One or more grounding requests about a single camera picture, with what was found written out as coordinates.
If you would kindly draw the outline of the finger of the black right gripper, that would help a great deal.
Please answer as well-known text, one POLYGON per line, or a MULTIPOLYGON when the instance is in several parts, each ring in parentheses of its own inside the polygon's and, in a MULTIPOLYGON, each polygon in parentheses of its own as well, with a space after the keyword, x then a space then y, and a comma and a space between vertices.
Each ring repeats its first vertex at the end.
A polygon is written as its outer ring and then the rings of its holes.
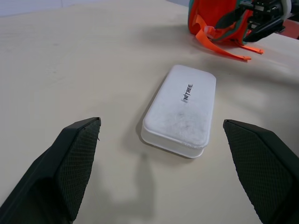
POLYGON ((238 7, 232 12, 227 13, 226 15, 222 16, 219 21, 216 23, 216 29, 225 29, 233 25, 235 22, 238 22, 245 11, 247 10, 246 7, 238 7))
POLYGON ((244 37, 244 42, 257 42, 263 38, 268 37, 273 33, 280 33, 284 31, 285 26, 282 19, 273 19, 264 24, 249 23, 248 30, 250 33, 244 37))

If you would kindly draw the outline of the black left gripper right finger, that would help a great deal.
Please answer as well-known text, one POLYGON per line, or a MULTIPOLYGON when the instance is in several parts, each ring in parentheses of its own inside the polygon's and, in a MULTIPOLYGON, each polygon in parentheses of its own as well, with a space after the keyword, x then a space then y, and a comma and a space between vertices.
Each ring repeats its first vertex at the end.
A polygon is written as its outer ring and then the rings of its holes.
POLYGON ((226 119, 239 181, 263 224, 299 222, 299 158, 272 131, 226 119))

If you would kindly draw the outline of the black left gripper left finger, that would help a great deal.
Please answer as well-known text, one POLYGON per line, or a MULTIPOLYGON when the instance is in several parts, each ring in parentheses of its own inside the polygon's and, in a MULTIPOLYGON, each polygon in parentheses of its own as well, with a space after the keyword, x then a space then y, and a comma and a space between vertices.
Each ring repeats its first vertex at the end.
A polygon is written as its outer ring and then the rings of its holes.
POLYGON ((89 182, 101 119, 65 127, 0 207, 2 224, 72 224, 89 182))

